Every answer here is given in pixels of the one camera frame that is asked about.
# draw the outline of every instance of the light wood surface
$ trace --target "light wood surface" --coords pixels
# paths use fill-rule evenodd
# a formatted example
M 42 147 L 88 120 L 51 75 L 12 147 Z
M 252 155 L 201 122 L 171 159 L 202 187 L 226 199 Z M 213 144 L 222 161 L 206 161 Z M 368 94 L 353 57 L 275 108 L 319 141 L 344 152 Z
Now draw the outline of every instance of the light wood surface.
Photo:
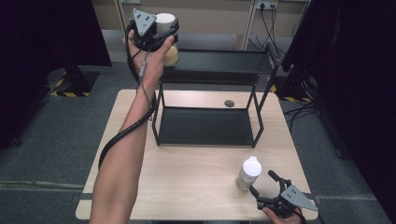
M 90 195 L 98 169 L 98 159 L 105 144 L 118 132 L 126 116 L 135 90 L 120 91 L 109 117 L 104 136 L 83 190 Z M 235 107 L 245 107 L 249 92 L 235 91 L 164 91 L 165 103 L 174 106 L 225 108 L 226 100 Z M 258 121 L 250 107 L 253 132 Z M 161 120 L 161 109 L 157 125 Z M 300 191 L 310 193 L 303 168 L 292 142 L 277 97 L 269 93 L 262 109 L 264 131 L 255 148 L 157 146 L 148 129 L 145 159 L 139 191 L 131 219 L 149 220 L 265 220 L 257 210 L 250 192 L 241 191 L 235 183 L 244 160 L 256 156 L 262 174 L 254 187 L 262 197 L 274 198 L 279 184 L 268 174 L 291 179 Z M 91 200 L 80 200 L 76 216 L 89 219 Z M 306 219 L 315 219 L 316 212 L 303 210 Z

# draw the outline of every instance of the wall socket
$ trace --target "wall socket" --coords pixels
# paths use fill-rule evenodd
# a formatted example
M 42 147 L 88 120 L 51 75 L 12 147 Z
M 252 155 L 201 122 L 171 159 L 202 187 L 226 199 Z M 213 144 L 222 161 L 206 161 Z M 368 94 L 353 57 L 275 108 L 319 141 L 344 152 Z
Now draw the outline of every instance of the wall socket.
M 277 0 L 258 0 L 256 7 L 258 10 L 262 10 L 262 3 L 265 5 L 264 10 L 273 10 L 277 8 Z

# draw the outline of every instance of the black metal frame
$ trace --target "black metal frame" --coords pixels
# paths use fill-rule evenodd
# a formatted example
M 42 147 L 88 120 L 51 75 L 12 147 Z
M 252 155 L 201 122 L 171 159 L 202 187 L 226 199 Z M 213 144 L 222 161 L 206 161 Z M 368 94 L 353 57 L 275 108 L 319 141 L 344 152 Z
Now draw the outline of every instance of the black metal frame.
M 226 53 L 234 54 L 238 56 L 244 56 L 246 51 L 215 51 L 215 50 L 199 50 L 197 53 Z M 270 43 L 266 46 L 265 52 L 261 52 L 266 55 L 264 60 L 268 60 L 265 69 L 256 71 L 188 71 L 182 70 L 177 71 L 177 68 L 168 68 L 164 70 L 164 75 L 160 81 L 159 95 L 157 99 L 157 109 L 154 112 L 154 117 L 152 121 L 152 130 L 154 132 L 154 137 L 157 145 L 162 143 L 165 144 L 187 144 L 187 145 L 222 145 L 222 146 L 251 146 L 255 147 L 262 135 L 264 130 L 264 125 L 262 122 L 262 107 L 264 105 L 265 99 L 271 86 L 274 84 L 275 76 L 279 63 L 275 55 L 274 46 Z M 273 59 L 273 67 L 268 69 L 269 57 L 267 53 Z M 189 77 L 186 79 L 181 78 L 180 74 L 189 73 Z M 198 74 L 204 74 L 204 77 L 199 77 Z M 268 84 L 264 90 L 263 96 L 259 101 L 256 94 L 257 82 L 259 80 L 260 74 L 271 74 Z M 164 94 L 163 94 L 163 83 L 186 83 L 186 84 L 221 84 L 221 85 L 241 85 L 241 86 L 251 86 L 251 92 L 247 100 L 247 106 L 245 108 L 200 108 L 200 107 L 178 107 L 178 106 L 168 106 L 165 104 Z M 256 113 L 259 120 L 260 129 L 255 137 L 251 130 L 249 113 L 248 110 L 251 105 L 251 101 L 254 101 L 256 107 Z M 158 133 L 156 128 L 158 111 L 160 105 L 163 105 L 163 115 L 161 120 L 160 133 Z M 210 119 L 217 123 L 218 125 L 203 125 L 202 119 Z M 205 129 L 204 132 L 197 134 L 196 130 L 186 131 L 184 126 L 198 126 Z

